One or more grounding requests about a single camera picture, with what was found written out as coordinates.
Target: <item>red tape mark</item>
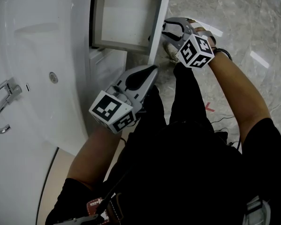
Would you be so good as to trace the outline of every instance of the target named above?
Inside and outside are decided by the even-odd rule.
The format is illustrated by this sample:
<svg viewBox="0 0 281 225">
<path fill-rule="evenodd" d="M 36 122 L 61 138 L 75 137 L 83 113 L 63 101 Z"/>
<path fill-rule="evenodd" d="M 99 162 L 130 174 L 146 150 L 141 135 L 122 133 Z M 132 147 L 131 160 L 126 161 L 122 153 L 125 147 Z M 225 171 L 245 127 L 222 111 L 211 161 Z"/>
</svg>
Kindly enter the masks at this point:
<svg viewBox="0 0 281 225">
<path fill-rule="evenodd" d="M 205 109 L 206 109 L 207 111 L 215 112 L 215 110 L 213 110 L 213 109 L 211 109 L 211 108 L 208 107 L 209 104 L 210 104 L 210 103 L 208 102 L 207 105 L 205 106 Z"/>
</svg>

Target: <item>black pants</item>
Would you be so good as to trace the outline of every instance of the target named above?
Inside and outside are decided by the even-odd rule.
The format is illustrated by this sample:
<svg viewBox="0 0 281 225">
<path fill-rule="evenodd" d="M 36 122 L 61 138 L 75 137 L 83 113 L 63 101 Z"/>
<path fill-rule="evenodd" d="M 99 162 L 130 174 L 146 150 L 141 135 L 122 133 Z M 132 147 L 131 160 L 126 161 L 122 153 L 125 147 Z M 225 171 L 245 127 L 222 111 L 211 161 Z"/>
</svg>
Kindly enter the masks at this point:
<svg viewBox="0 0 281 225">
<path fill-rule="evenodd" d="M 169 123 L 194 120 L 213 131 L 213 127 L 207 119 L 201 91 L 192 69 L 178 63 L 174 68 L 174 75 L 176 91 Z M 133 134 L 133 137 L 138 140 L 148 138 L 166 126 L 164 108 L 156 86 L 144 100 L 144 108 L 147 113 L 141 117 Z"/>
</svg>

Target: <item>person's arm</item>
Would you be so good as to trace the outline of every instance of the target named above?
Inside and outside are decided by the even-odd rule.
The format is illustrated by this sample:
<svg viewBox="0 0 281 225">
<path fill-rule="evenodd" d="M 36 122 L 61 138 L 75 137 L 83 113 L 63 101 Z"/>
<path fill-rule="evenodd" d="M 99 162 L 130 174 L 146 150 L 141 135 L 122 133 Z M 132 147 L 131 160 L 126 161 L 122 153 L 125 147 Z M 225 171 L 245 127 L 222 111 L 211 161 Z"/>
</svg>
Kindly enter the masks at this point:
<svg viewBox="0 0 281 225">
<path fill-rule="evenodd" d="M 223 53 L 216 53 L 209 66 L 235 115 L 243 144 L 256 123 L 271 117 L 266 103 L 238 66 Z"/>
<path fill-rule="evenodd" d="M 103 182 L 121 135 L 113 134 L 100 125 L 75 157 L 67 178 L 73 178 L 93 190 Z"/>
</svg>

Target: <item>white drawer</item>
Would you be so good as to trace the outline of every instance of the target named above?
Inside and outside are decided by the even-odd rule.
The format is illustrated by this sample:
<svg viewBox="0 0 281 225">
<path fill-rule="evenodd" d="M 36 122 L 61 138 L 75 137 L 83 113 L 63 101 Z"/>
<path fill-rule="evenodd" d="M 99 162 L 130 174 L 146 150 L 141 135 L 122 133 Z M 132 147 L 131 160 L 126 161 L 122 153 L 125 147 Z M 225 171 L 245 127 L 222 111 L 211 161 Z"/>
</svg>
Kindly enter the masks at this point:
<svg viewBox="0 0 281 225">
<path fill-rule="evenodd" d="M 147 54 L 153 64 L 168 1 L 95 0 L 92 45 Z"/>
</svg>

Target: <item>gray tile floor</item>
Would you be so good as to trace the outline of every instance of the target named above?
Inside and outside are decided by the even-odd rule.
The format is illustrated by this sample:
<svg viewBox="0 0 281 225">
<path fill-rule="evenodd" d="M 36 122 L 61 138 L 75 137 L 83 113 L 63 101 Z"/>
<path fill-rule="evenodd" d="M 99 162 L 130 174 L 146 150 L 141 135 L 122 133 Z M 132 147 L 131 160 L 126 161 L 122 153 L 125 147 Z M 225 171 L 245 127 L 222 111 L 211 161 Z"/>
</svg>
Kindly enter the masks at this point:
<svg viewBox="0 0 281 225">
<path fill-rule="evenodd" d="M 216 29 L 217 46 L 227 49 L 234 62 L 250 78 L 264 97 L 272 119 L 281 133 L 281 0 L 170 0 L 167 17 L 193 18 Z M 127 66 L 145 64 L 146 58 L 128 54 Z M 174 65 L 159 46 L 155 61 L 160 65 L 157 85 L 169 120 L 175 97 Z M 194 70 L 209 120 L 233 116 L 211 69 Z M 228 128 L 229 142 L 238 141 L 235 118 L 213 124 Z"/>
</svg>

